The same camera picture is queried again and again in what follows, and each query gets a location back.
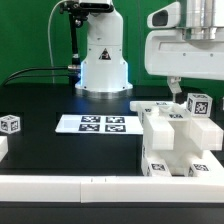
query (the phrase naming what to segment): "green wall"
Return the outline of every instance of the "green wall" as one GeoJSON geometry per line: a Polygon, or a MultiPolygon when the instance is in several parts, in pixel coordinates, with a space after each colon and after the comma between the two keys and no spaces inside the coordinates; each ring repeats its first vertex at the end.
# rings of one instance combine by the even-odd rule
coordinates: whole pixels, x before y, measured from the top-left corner
{"type": "MultiPolygon", "coordinates": [[[[11,73],[38,66],[50,66],[47,25],[50,12],[58,0],[20,0],[0,3],[0,82],[11,73]]],[[[113,0],[124,18],[124,58],[129,63],[129,81],[134,85],[167,85],[165,77],[150,76],[144,68],[144,45],[150,32],[147,16],[173,0],[113,0]]],[[[71,61],[68,15],[56,13],[52,21],[52,46],[55,65],[71,61]]],[[[86,26],[79,30],[80,54],[86,54],[86,26]]],[[[32,79],[51,82],[51,79],[32,79]]],[[[57,83],[67,82],[57,78],[57,83]]],[[[224,95],[224,82],[182,79],[182,86],[203,89],[211,96],[224,95]]]]}

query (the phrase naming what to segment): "black tabletop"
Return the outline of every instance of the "black tabletop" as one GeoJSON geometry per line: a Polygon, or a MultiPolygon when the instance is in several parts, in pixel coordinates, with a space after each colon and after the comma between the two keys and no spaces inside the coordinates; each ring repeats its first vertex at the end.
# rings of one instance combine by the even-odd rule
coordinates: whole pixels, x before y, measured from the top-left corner
{"type": "MultiPolygon", "coordinates": [[[[7,135],[0,174],[142,175],[142,136],[57,134],[62,114],[136,115],[132,100],[171,100],[168,88],[135,88],[132,97],[97,100],[76,96],[68,85],[13,84],[0,88],[0,115],[21,118],[7,135]]],[[[2,223],[223,223],[223,204],[0,203],[2,223]]]]}

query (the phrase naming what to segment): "stacked white blocks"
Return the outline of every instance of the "stacked white blocks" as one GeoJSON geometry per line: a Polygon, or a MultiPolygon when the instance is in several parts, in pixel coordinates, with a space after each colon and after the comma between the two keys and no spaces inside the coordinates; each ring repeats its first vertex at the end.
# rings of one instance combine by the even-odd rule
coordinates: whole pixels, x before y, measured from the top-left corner
{"type": "Polygon", "coordinates": [[[131,110],[138,112],[144,130],[144,176],[172,176],[169,171],[169,165],[174,164],[172,158],[174,161],[182,161],[178,161],[178,165],[183,164],[183,168],[177,169],[182,169],[184,176],[212,175],[213,167],[203,159],[203,152],[222,149],[223,130],[209,119],[211,106],[211,97],[196,93],[188,95],[185,105],[172,102],[131,102],[131,110]],[[180,136],[178,133],[185,139],[186,145],[183,146],[179,137],[175,137],[180,136]],[[188,156],[188,150],[193,153],[193,157],[188,156]]]}

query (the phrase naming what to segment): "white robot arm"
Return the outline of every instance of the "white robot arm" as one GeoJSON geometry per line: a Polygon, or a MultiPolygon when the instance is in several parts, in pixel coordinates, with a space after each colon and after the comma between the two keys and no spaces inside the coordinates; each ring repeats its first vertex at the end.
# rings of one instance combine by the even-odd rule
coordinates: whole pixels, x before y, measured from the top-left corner
{"type": "Polygon", "coordinates": [[[223,0],[178,0],[150,14],[149,28],[160,30],[146,40],[147,72],[169,77],[173,93],[172,77],[224,80],[223,8],[223,0]]]}
{"type": "MultiPolygon", "coordinates": [[[[115,10],[112,0],[73,0],[63,11],[73,14],[71,33],[88,22],[87,56],[81,63],[81,80],[76,93],[94,98],[117,98],[131,93],[128,65],[122,56],[123,18],[115,10]]],[[[73,52],[73,66],[80,65],[73,52]]]]}

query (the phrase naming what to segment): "white box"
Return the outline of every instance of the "white box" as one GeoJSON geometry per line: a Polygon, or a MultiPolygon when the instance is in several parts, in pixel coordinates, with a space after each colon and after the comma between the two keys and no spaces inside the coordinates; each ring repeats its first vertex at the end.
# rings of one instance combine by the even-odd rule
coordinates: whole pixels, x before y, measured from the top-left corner
{"type": "Polygon", "coordinates": [[[174,129],[164,117],[146,116],[144,124],[146,148],[152,150],[172,150],[174,129]]]}
{"type": "Polygon", "coordinates": [[[0,131],[11,134],[20,131],[20,118],[14,115],[7,115],[0,118],[0,131]]]}
{"type": "Polygon", "coordinates": [[[206,94],[189,93],[187,111],[193,117],[210,117],[212,98],[206,94]]]}
{"type": "Polygon", "coordinates": [[[201,150],[222,150],[223,130],[209,118],[194,118],[190,138],[201,150]]]}

